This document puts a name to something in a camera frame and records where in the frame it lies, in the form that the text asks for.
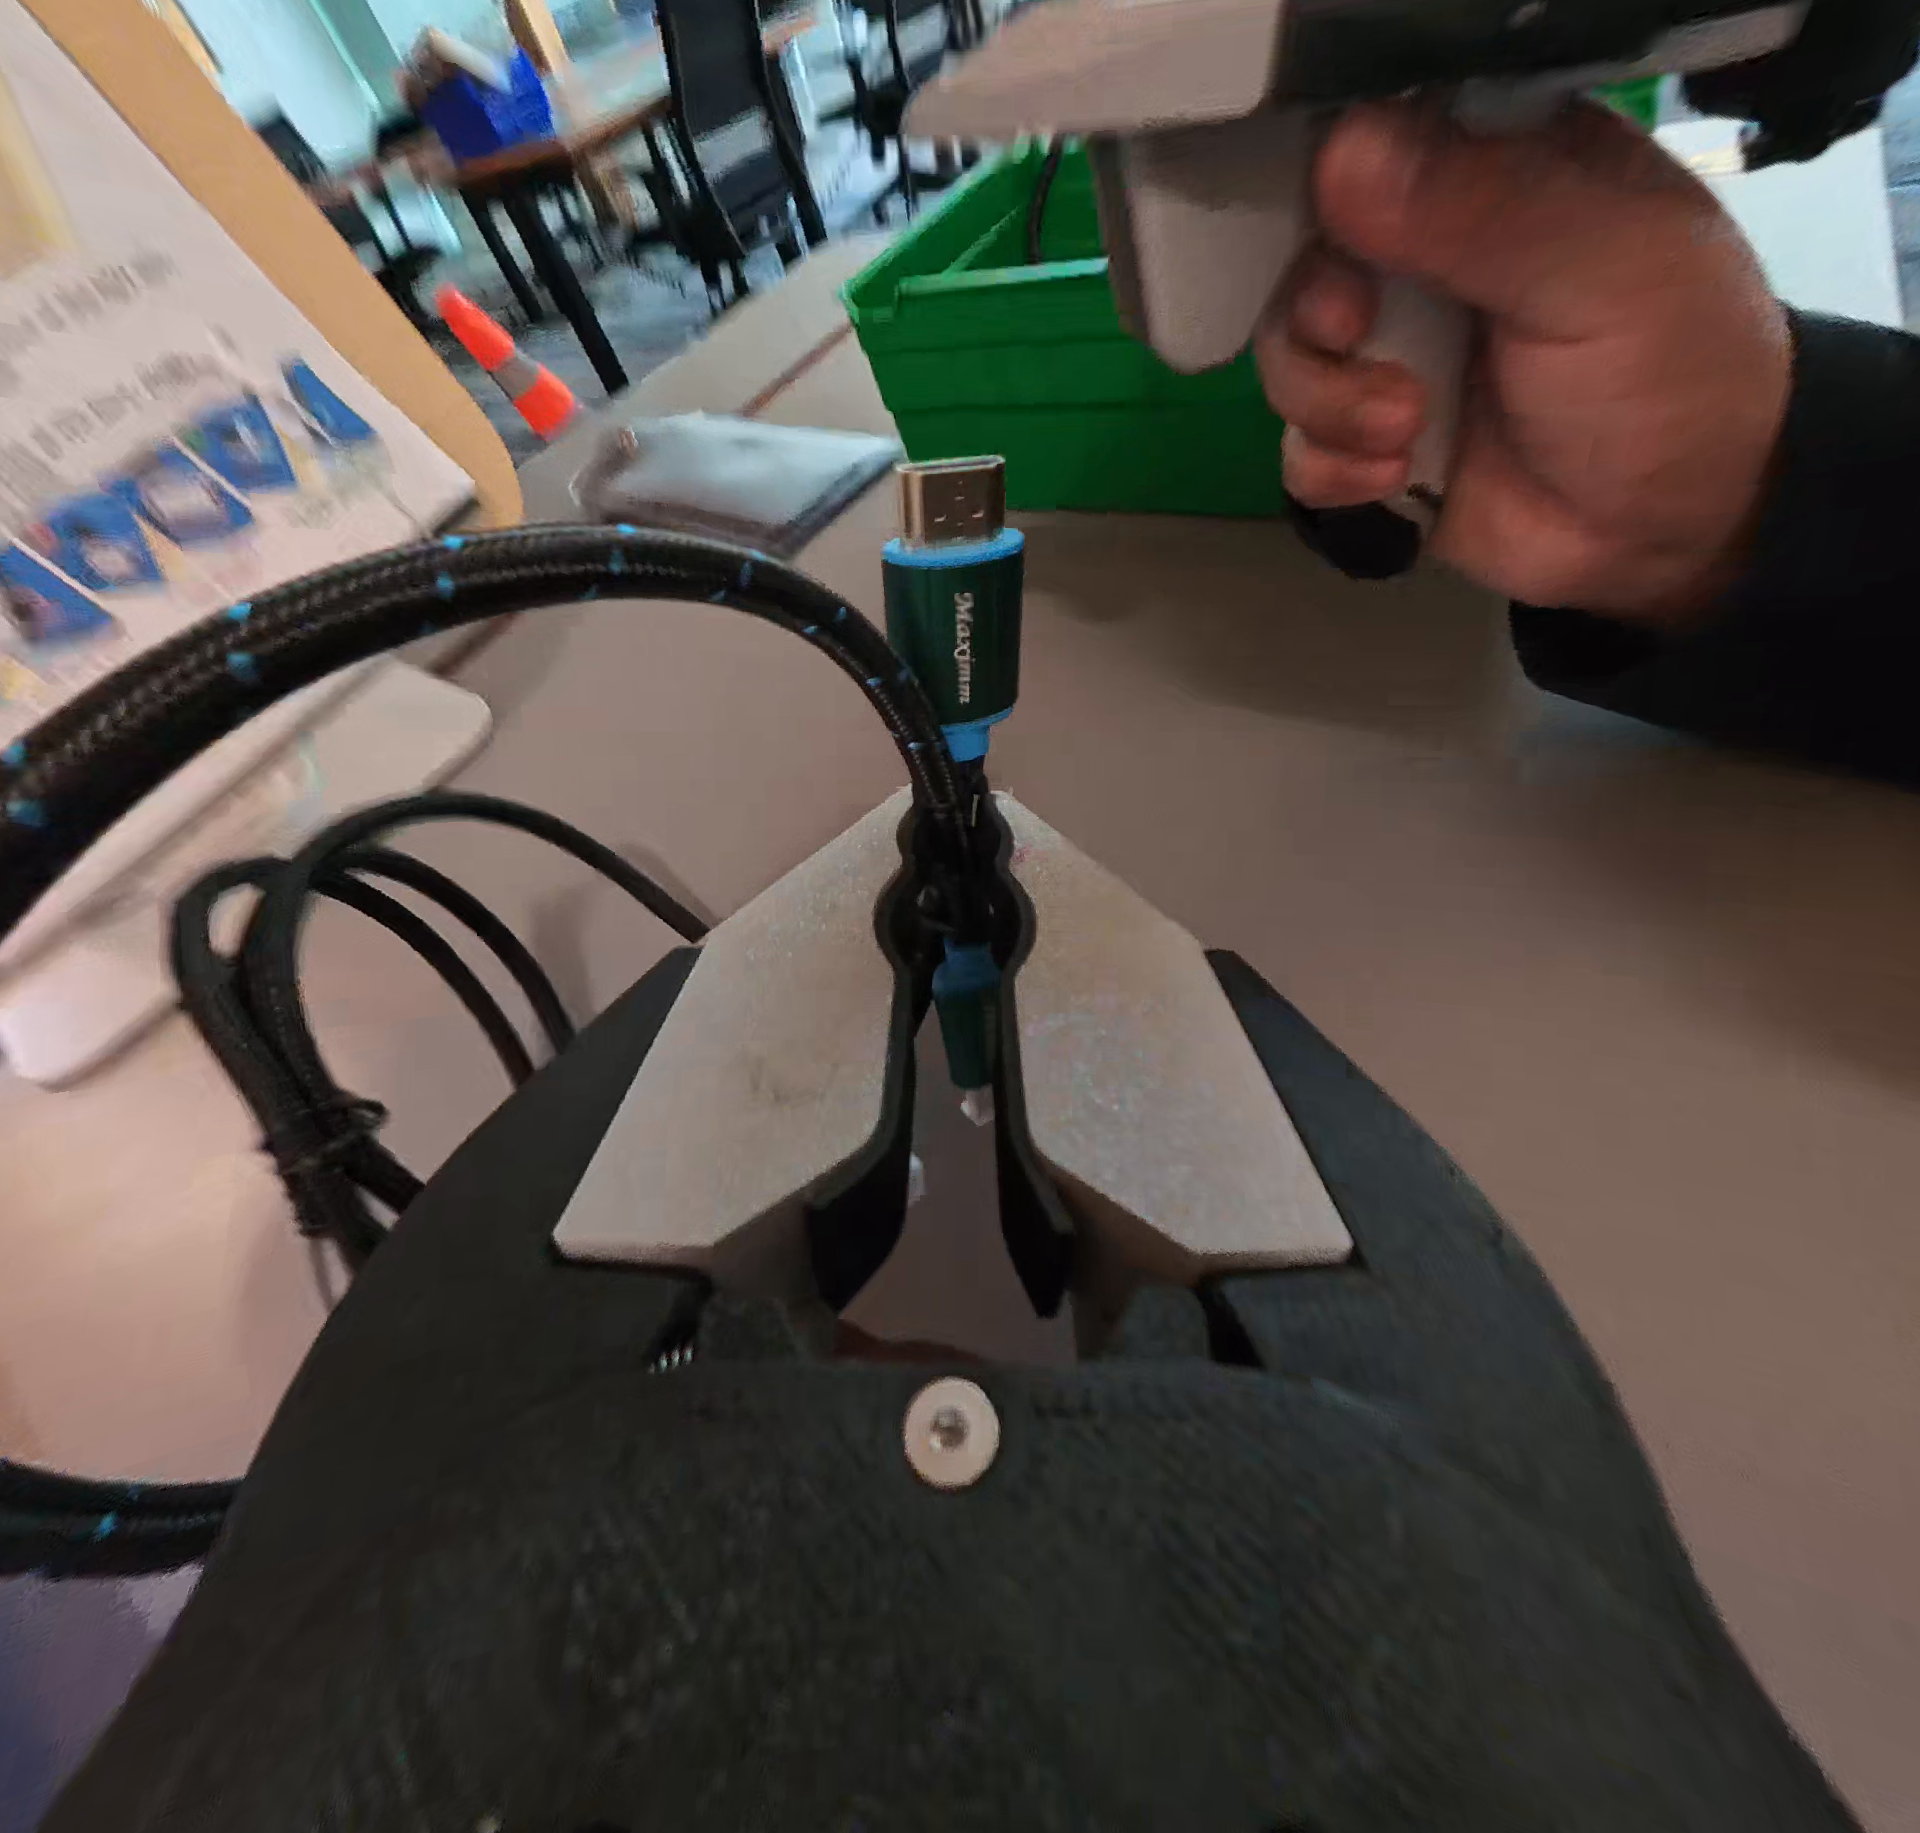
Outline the black office chair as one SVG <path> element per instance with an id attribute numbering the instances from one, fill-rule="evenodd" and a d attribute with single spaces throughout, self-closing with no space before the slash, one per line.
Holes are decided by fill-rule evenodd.
<path id="1" fill-rule="evenodd" d="M 798 262 L 825 237 L 825 219 L 758 0 L 654 0 L 654 10 L 677 185 L 670 229 L 720 310 L 748 292 L 757 251 Z"/>
<path id="2" fill-rule="evenodd" d="M 893 191 L 913 211 L 922 191 L 941 188 L 951 178 L 945 156 L 936 156 L 931 168 L 913 164 L 905 125 L 914 94 L 956 45 L 953 0 L 833 1 L 841 19 L 858 22 L 852 42 L 841 46 L 850 118 L 875 158 L 884 153 L 896 156 Z"/>

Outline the small blue bin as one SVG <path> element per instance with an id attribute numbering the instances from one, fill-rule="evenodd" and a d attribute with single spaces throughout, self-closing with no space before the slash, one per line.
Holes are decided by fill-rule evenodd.
<path id="1" fill-rule="evenodd" d="M 554 135 L 553 103 L 535 59 L 515 46 L 487 73 L 446 65 L 417 118 L 453 164 L 489 160 Z"/>

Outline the person's right hand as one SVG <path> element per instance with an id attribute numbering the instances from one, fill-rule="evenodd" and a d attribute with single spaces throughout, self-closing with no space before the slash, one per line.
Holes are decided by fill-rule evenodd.
<path id="1" fill-rule="evenodd" d="M 1758 517 L 1793 373 L 1786 313 L 1716 196 L 1583 99 L 1521 135 L 1358 105 L 1313 185 L 1319 240 L 1254 337 L 1289 498 L 1403 489 L 1427 392 L 1360 350 L 1377 277 L 1408 277 L 1481 322 L 1428 552 L 1525 607 L 1702 615 Z"/>

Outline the orange traffic cone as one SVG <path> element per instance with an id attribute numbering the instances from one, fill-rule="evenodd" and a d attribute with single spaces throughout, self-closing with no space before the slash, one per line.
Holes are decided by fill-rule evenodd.
<path id="1" fill-rule="evenodd" d="M 551 443 L 583 415 L 563 379 L 527 355 L 511 335 L 452 284 L 435 289 L 435 310 L 463 354 L 492 382 L 535 440 Z"/>

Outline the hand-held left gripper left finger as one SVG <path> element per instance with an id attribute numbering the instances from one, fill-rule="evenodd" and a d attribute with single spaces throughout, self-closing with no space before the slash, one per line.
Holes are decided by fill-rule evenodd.
<path id="1" fill-rule="evenodd" d="M 900 1241 L 914 1113 L 896 794 L 715 926 L 554 1229 L 575 1263 L 850 1302 Z"/>

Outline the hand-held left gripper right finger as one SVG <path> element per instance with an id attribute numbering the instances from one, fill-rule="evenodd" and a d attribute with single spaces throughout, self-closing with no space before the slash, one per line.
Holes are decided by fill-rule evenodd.
<path id="1" fill-rule="evenodd" d="M 1326 1268 L 1351 1235 L 1209 949 L 1020 800 L 993 798 L 1020 935 L 1000 1135 L 1044 1197 L 1079 1316 L 1142 1289 Z"/>

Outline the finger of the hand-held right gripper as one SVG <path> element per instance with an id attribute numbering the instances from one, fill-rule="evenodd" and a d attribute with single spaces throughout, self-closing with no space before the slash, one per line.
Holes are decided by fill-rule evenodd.
<path id="1" fill-rule="evenodd" d="M 1038 0 L 923 84 L 920 140 L 1133 135 L 1244 118 L 1287 0 Z"/>

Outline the silver foil pouch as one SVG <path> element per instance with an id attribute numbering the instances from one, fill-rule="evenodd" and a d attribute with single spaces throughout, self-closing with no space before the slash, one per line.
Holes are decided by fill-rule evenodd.
<path id="1" fill-rule="evenodd" d="M 896 440 L 670 413 L 613 429 L 572 477 L 583 520 L 794 558 L 900 463 Z"/>

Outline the green plastic bin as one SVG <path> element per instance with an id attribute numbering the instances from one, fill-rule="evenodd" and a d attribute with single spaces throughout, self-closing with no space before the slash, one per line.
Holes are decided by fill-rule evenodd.
<path id="1" fill-rule="evenodd" d="M 1332 118 L 1065 135 L 1042 265 L 1020 249 L 1047 135 L 978 164 L 843 292 L 907 451 L 998 455 L 1018 509 L 1284 517 L 1251 341 L 1318 231 Z"/>

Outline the person's right forearm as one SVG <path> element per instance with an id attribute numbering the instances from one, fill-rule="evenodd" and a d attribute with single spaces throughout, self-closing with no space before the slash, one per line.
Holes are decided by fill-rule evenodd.
<path id="1" fill-rule="evenodd" d="M 1790 310 L 1771 484 L 1726 590 L 1678 630 L 1512 607 L 1544 693 L 1745 753 L 1918 786 L 1918 337 Z"/>

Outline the printed instruction sheet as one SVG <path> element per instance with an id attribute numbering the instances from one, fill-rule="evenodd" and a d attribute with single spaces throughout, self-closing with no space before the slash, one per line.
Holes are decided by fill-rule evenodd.
<path id="1" fill-rule="evenodd" d="M 471 479 L 5 0 L 1 735 Z"/>

